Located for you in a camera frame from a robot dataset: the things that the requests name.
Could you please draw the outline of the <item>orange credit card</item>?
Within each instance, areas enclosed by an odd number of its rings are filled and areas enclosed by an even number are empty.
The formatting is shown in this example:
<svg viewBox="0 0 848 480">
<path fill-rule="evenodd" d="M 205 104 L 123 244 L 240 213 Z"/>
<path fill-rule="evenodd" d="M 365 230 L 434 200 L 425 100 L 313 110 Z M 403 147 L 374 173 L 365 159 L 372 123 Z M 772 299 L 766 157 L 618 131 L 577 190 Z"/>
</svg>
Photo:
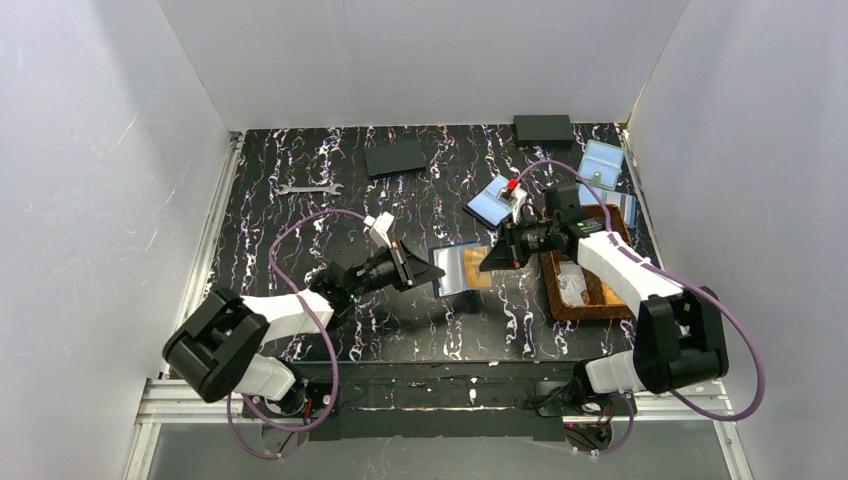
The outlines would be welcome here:
<svg viewBox="0 0 848 480">
<path fill-rule="evenodd" d="M 462 267 L 469 290 L 489 289 L 493 286 L 490 272 L 482 271 L 482 261 L 489 253 L 487 246 L 470 246 L 462 251 Z"/>
</svg>

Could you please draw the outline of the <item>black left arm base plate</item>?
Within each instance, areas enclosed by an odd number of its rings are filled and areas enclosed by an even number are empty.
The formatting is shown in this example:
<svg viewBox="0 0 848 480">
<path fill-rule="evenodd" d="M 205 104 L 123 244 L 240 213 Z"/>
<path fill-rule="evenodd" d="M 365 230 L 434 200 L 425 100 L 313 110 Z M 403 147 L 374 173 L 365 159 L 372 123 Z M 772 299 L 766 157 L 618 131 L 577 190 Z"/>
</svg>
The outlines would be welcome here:
<svg viewBox="0 0 848 480">
<path fill-rule="evenodd" d="M 282 400 L 272 401 L 261 396 L 247 396 L 243 400 L 245 418 L 257 418 L 250 409 L 257 411 L 274 421 L 282 419 L 316 420 L 327 408 L 330 416 L 336 415 L 337 408 L 330 406 L 332 384 L 324 381 L 296 382 Z"/>
</svg>

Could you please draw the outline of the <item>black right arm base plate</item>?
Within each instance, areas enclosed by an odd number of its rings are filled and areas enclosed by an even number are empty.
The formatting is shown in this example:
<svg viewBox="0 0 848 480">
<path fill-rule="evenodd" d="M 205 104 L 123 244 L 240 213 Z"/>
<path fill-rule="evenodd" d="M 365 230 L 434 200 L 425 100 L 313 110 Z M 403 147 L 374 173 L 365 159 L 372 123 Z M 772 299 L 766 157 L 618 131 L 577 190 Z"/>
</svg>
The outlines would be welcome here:
<svg viewBox="0 0 848 480">
<path fill-rule="evenodd" d="M 535 383 L 523 407 L 541 417 L 579 416 L 600 423 L 637 413 L 635 400 L 629 394 L 585 395 L 566 381 Z"/>
</svg>

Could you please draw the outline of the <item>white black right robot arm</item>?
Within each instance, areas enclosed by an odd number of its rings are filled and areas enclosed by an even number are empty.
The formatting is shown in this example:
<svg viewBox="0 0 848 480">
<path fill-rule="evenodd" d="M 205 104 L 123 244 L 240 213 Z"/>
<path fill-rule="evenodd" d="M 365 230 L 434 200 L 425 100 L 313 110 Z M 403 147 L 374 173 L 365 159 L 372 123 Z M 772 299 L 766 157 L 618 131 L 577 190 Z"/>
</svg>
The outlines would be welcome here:
<svg viewBox="0 0 848 480">
<path fill-rule="evenodd" d="M 722 318 L 715 305 L 654 272 L 650 261 L 608 230 L 604 218 L 585 212 L 576 187 L 548 188 L 544 201 L 543 216 L 520 215 L 501 224 L 481 270 L 516 270 L 534 254 L 558 251 L 607 284 L 637 320 L 632 349 L 575 367 L 568 384 L 571 399 L 661 394 L 727 373 Z"/>
</svg>

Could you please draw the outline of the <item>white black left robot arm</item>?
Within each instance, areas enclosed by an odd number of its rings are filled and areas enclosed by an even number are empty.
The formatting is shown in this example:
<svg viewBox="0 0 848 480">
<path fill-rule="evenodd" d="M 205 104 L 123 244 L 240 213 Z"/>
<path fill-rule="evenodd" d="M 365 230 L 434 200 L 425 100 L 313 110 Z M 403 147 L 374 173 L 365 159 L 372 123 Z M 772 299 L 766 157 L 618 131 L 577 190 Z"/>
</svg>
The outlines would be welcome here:
<svg viewBox="0 0 848 480">
<path fill-rule="evenodd" d="M 359 265 L 328 264 L 297 293 L 251 297 L 220 288 L 169 337 L 162 357 L 207 403 L 230 393 L 281 402 L 297 376 L 284 362 L 261 355 L 265 343 L 336 328 L 364 294 L 387 287 L 403 292 L 444 274 L 393 240 Z"/>
</svg>

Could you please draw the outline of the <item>dark blue card holder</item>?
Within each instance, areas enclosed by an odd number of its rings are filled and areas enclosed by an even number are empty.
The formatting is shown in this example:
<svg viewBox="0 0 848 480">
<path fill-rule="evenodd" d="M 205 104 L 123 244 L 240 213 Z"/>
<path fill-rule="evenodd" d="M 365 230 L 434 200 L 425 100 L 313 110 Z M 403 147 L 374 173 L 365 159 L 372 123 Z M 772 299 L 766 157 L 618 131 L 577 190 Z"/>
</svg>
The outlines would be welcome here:
<svg viewBox="0 0 848 480">
<path fill-rule="evenodd" d="M 466 242 L 454 245 L 434 247 L 429 250 L 429 261 L 431 264 L 442 268 L 445 275 L 438 281 L 432 282 L 434 295 L 437 298 L 457 295 L 464 292 L 476 291 L 466 287 L 465 276 L 462 267 L 462 251 L 470 246 L 487 246 L 481 242 Z"/>
</svg>

